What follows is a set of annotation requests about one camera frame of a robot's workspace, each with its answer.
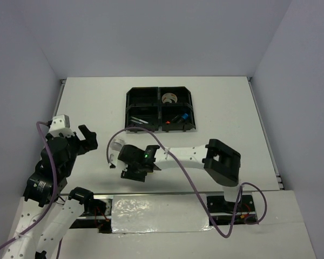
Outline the clear pen blue ink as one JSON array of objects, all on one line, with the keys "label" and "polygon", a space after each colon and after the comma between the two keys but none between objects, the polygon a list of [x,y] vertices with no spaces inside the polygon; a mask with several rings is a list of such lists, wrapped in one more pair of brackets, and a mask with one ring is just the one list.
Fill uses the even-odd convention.
[{"label": "clear pen blue ink", "polygon": [[149,124],[148,121],[142,120],[142,119],[139,119],[139,118],[136,118],[136,117],[131,117],[131,120],[136,121],[137,123],[140,123],[140,124]]}]

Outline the large brown-core tape roll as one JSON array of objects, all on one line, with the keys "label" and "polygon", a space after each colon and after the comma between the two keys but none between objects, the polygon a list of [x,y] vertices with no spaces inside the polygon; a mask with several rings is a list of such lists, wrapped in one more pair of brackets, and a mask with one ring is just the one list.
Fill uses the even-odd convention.
[{"label": "large brown-core tape roll", "polygon": [[163,104],[173,104],[178,102],[178,97],[174,93],[165,93],[161,97],[161,102]]}]

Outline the clear pen grey stripes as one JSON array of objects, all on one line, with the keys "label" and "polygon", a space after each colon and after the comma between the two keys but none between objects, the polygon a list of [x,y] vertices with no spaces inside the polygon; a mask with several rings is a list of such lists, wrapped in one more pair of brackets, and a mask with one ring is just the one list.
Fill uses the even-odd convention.
[{"label": "clear pen grey stripes", "polygon": [[132,121],[128,124],[128,127],[133,127],[133,126],[140,126],[140,123]]}]

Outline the pink cap black highlighter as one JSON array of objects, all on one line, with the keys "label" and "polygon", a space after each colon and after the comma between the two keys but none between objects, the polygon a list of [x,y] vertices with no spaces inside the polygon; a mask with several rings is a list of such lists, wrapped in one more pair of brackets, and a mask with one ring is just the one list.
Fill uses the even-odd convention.
[{"label": "pink cap black highlighter", "polygon": [[179,115],[175,116],[175,117],[171,120],[171,123],[175,123],[175,122],[177,122],[177,121],[179,120],[179,118],[180,118]]}]

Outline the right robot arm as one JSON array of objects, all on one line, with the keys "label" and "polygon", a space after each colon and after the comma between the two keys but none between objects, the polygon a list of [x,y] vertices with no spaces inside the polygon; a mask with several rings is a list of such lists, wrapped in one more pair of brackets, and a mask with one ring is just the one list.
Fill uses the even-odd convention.
[{"label": "right robot arm", "polygon": [[236,211],[243,204],[239,195],[241,154],[217,139],[193,147],[149,145],[143,150],[134,145],[124,145],[113,163],[122,168],[123,179],[139,182],[144,182],[148,173],[180,165],[184,169],[201,169],[222,186],[224,205],[228,210]]}]

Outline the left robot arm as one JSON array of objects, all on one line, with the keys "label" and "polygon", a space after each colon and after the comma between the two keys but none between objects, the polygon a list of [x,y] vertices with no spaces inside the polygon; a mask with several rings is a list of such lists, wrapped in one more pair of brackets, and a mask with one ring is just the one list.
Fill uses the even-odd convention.
[{"label": "left robot arm", "polygon": [[94,211],[92,191],[76,187],[60,212],[48,222],[76,158],[98,148],[97,135],[80,125],[84,140],[69,127],[42,135],[44,148],[23,193],[23,206],[14,236],[3,244],[3,258],[50,258],[77,217]]}]

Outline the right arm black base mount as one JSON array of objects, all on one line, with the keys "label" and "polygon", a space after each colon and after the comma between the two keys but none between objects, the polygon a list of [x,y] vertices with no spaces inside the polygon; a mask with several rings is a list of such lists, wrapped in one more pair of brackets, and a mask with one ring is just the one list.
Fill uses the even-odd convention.
[{"label": "right arm black base mount", "polygon": [[[232,214],[234,211],[235,202],[225,201],[224,196],[207,196],[207,207],[210,213],[226,213]],[[237,205],[237,213],[248,214],[255,212],[255,206],[252,195],[243,195]]]}]

